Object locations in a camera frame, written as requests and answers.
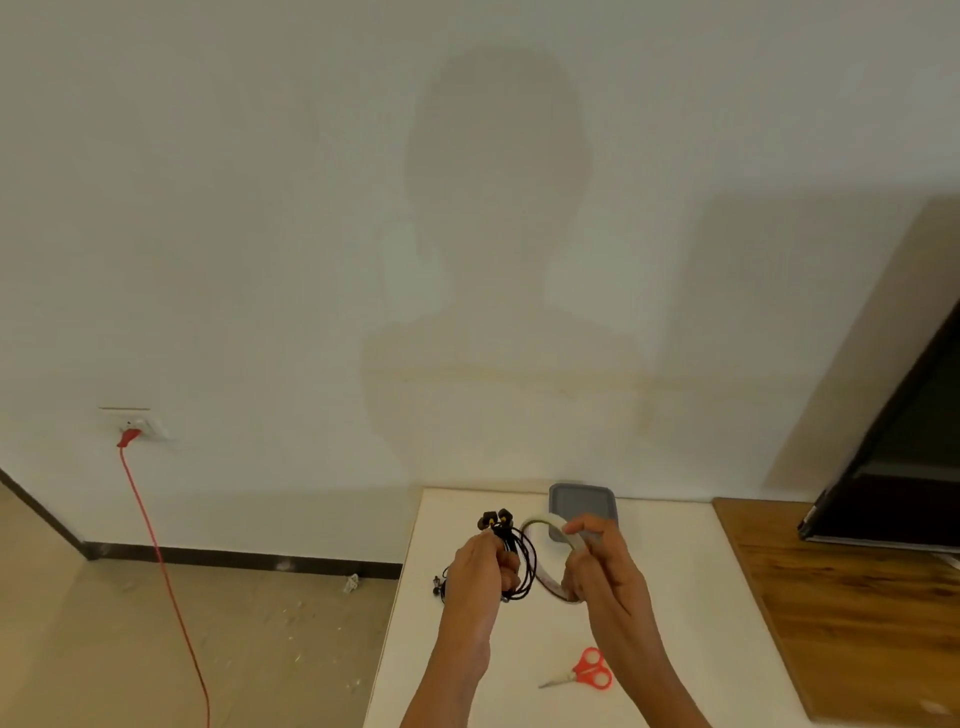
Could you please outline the white wall socket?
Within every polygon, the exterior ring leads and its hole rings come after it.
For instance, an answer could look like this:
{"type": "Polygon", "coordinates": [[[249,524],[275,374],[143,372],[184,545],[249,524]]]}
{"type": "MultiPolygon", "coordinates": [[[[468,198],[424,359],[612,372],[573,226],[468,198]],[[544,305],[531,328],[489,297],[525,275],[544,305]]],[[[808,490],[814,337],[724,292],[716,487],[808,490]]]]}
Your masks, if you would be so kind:
{"type": "Polygon", "coordinates": [[[99,407],[97,413],[104,427],[117,434],[140,431],[140,438],[150,442],[169,442],[171,436],[159,416],[148,407],[99,407]]]}

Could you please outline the person's right hand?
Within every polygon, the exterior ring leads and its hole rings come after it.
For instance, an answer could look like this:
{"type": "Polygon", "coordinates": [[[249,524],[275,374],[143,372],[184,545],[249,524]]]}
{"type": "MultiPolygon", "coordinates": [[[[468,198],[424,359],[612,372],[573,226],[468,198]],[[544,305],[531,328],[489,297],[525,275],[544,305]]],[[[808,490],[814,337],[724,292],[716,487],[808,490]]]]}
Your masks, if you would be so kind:
{"type": "Polygon", "coordinates": [[[652,619],[647,581],[619,525],[611,522],[605,542],[585,542],[567,558],[563,583],[586,604],[597,642],[601,632],[636,637],[652,619]]]}

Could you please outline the wooden table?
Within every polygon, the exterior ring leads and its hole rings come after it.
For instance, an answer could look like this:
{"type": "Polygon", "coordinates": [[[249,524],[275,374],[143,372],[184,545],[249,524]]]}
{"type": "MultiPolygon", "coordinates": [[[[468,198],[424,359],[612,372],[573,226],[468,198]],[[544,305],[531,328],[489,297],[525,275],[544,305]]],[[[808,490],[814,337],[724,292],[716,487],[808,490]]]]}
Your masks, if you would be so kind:
{"type": "Polygon", "coordinates": [[[808,718],[960,728],[960,568],[924,552],[801,540],[801,502],[713,508],[808,718]]]}

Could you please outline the black flat screen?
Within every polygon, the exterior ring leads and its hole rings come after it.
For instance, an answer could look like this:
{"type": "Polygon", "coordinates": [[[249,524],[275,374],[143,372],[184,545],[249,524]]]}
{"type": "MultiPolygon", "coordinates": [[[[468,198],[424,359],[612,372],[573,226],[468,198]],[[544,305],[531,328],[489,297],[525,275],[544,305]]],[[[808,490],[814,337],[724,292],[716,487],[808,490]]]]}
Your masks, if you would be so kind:
{"type": "Polygon", "coordinates": [[[960,560],[960,300],[797,531],[960,560]]]}

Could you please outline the person's left forearm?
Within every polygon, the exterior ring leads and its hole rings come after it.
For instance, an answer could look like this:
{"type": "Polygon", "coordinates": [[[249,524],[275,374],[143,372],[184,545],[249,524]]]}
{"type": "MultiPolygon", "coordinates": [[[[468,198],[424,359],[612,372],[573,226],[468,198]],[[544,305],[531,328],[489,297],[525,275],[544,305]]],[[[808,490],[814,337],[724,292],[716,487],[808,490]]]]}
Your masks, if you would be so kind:
{"type": "Polygon", "coordinates": [[[469,728],[476,691],[490,664],[497,615],[443,615],[399,728],[469,728]]]}

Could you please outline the white table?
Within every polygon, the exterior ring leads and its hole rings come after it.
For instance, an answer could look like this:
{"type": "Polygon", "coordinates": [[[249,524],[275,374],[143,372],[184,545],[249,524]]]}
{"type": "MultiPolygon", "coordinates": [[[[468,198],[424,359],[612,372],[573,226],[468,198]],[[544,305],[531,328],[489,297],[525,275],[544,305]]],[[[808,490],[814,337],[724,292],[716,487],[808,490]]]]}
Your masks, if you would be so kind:
{"type": "MultiPolygon", "coordinates": [[[[482,512],[518,522],[546,511],[541,493],[426,489],[390,615],[364,728],[397,728],[435,644],[433,577],[476,532],[482,512]]],[[[669,658],[714,728],[813,728],[714,506],[620,499],[619,527],[648,582],[669,658]]],[[[587,609],[535,583],[503,604],[470,728],[646,728],[620,685],[541,688],[594,645],[587,609]]]]}

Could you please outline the white tape roll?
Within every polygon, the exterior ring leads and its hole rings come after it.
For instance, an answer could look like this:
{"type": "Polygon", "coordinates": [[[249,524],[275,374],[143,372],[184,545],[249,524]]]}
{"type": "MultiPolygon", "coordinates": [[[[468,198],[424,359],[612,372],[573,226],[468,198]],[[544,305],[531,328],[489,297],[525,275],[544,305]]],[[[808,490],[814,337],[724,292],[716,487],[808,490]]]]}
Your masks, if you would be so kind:
{"type": "Polygon", "coordinates": [[[582,599],[575,590],[564,586],[567,560],[572,552],[584,552],[586,545],[578,533],[568,533],[568,521],[556,514],[538,514],[526,517],[521,526],[521,535],[533,546],[534,579],[546,593],[565,604],[580,604],[582,599]]]}

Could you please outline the red-handled scissors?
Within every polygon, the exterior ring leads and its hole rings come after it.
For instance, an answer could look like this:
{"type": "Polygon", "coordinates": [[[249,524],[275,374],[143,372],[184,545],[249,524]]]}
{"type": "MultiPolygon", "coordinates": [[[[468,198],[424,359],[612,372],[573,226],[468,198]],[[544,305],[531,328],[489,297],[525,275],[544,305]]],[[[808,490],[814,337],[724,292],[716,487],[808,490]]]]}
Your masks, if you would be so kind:
{"type": "Polygon", "coordinates": [[[579,660],[567,672],[555,676],[537,688],[540,690],[568,684],[581,684],[597,691],[606,691],[614,684],[614,674],[602,652],[591,646],[582,650],[579,660]]]}

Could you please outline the person's right forearm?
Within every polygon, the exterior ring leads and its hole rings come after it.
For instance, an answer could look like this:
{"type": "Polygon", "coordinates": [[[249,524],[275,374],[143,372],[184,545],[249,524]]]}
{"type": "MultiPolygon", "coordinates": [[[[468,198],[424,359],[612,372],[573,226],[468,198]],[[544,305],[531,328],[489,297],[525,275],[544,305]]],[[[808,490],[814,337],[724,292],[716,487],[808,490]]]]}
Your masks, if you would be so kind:
{"type": "Polygon", "coordinates": [[[587,604],[594,641],[649,728],[713,728],[666,652],[654,613],[587,604]]]}

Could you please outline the person's left hand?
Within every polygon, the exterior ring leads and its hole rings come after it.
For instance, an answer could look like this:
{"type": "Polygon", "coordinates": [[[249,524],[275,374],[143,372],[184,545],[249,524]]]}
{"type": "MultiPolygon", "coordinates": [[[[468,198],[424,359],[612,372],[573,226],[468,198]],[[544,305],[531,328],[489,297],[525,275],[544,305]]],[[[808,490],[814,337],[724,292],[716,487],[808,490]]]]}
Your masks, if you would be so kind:
{"type": "Polygon", "coordinates": [[[502,599],[496,536],[482,531],[458,549],[447,571],[443,634],[474,640],[491,636],[502,599]]]}

